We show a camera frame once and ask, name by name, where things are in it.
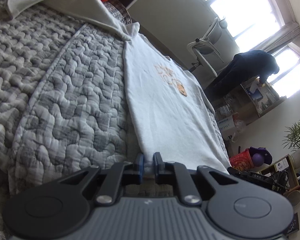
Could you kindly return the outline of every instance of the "bed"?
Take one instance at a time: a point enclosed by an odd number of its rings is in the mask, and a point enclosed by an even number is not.
[[[42,4],[10,20],[6,2],[0,0],[0,213],[10,195],[90,165],[107,169],[133,158],[124,42]],[[118,0],[106,7],[131,23]],[[172,188],[148,179],[124,194],[168,196]],[[7,236],[0,215],[0,239]]]

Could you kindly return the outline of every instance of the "window frame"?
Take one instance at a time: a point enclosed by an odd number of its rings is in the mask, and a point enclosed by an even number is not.
[[[218,15],[217,15],[217,13],[211,8],[211,4],[213,3],[213,2],[215,2],[216,0],[203,0],[204,1],[204,3],[205,3],[205,5],[207,5],[210,9],[211,9],[211,11],[214,13],[214,15],[217,17]],[[267,0],[268,1],[268,3],[269,3],[269,5],[270,5],[270,7],[271,7],[271,12],[270,12],[270,14],[273,14],[274,15],[274,17],[275,17],[275,20],[277,21],[277,23],[279,24],[279,26],[280,27],[282,27],[283,25],[282,25],[282,21],[281,21],[281,19],[280,19],[280,17],[279,17],[279,14],[278,14],[278,12],[277,12],[277,8],[276,8],[276,6],[274,5],[274,3],[273,3],[273,1],[272,0]],[[252,25],[250,25],[249,27],[247,27],[245,30],[243,30],[243,31],[241,31],[239,34],[237,34],[236,36],[232,36],[231,35],[231,33],[228,31],[228,29],[226,29],[226,31],[227,31],[227,33],[228,33],[228,35],[232,38],[232,40],[235,42],[235,40],[237,39],[237,38],[239,38],[241,35],[243,35],[246,31],[248,31],[250,28],[252,28],[254,25],[256,25],[257,23],[254,23],[254,24],[252,24]]]
[[[299,60],[292,67],[290,67],[285,72],[277,76],[274,80],[268,82],[270,86],[273,86],[276,82],[278,82],[280,79],[282,79],[285,75],[287,75],[291,70],[293,70],[296,66],[300,64],[300,53],[298,53],[295,49],[293,49],[289,44],[276,51],[274,54],[272,54],[272,56],[276,57],[287,49],[291,49],[299,57]]]

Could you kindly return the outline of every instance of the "potted plant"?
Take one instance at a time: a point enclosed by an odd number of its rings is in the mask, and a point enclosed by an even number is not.
[[[296,151],[300,148],[300,120],[297,123],[293,123],[292,126],[286,128],[288,130],[285,131],[287,135],[285,136],[285,140],[283,140],[284,148],[293,148],[294,151]]]

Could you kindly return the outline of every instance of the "office chair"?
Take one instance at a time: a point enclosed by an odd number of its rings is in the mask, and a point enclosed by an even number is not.
[[[187,45],[188,51],[198,60],[197,63],[193,63],[193,67],[189,69],[190,72],[194,71],[199,65],[207,65],[212,74],[215,77],[218,76],[213,67],[204,58],[204,55],[214,52],[223,62],[222,58],[220,57],[220,52],[217,50],[214,44],[220,39],[222,35],[222,29],[226,28],[226,19],[223,18],[220,20],[218,17],[216,17],[203,37],[197,38],[194,42],[191,42]]]

